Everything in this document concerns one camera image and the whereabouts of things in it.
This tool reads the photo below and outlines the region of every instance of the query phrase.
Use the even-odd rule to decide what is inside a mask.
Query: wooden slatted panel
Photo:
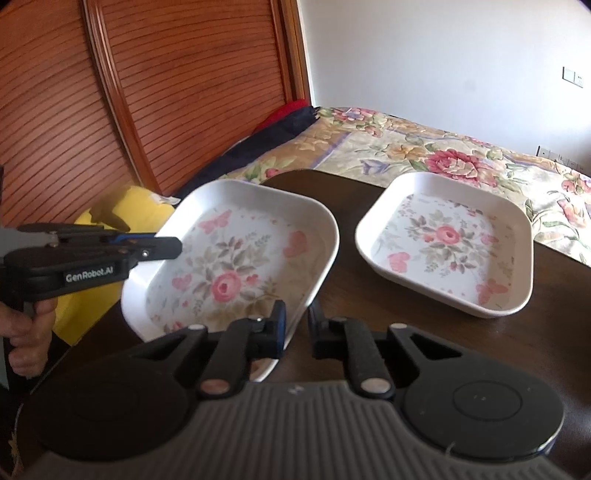
[[[0,12],[2,221],[74,219],[135,175],[109,120],[77,0]]]
[[[103,0],[115,66],[165,194],[285,104],[269,0]]]

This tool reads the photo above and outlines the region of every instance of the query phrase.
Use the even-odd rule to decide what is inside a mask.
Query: black circular pad
[[[508,420],[521,408],[515,389],[498,382],[471,382],[453,393],[453,404],[474,420]]]
[[[562,403],[548,385],[476,354],[422,365],[402,410],[416,431],[441,450],[494,462],[548,448],[564,418]]]
[[[118,460],[147,452],[179,431],[189,396],[159,362],[119,358],[49,382],[30,399],[35,432],[76,460]]]

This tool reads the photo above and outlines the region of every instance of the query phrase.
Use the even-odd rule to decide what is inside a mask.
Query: metal pin
[[[361,382],[361,388],[367,393],[382,394],[390,390],[390,382],[384,378],[367,378]]]
[[[221,378],[210,378],[201,382],[199,388],[207,395],[224,395],[230,391],[230,383]]]

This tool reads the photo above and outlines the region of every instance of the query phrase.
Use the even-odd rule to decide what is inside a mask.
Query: red cloth
[[[278,108],[271,115],[269,115],[262,123],[260,123],[258,125],[258,127],[256,127],[254,129],[253,133],[254,134],[257,133],[258,131],[262,130],[263,128],[268,127],[269,125],[272,125],[275,122],[278,122],[283,117],[289,115],[292,112],[295,112],[296,110],[299,110],[300,108],[304,108],[305,106],[308,106],[308,101],[305,99],[300,99],[300,100],[294,100],[293,102],[290,102],[290,103]]]

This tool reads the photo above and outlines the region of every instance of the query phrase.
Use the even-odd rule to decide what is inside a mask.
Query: dark blue cloth
[[[290,113],[278,122],[269,125],[232,147],[179,188],[175,197],[184,199],[189,193],[207,182],[226,173],[246,167],[263,153],[293,140],[316,122],[316,108],[307,106]]]

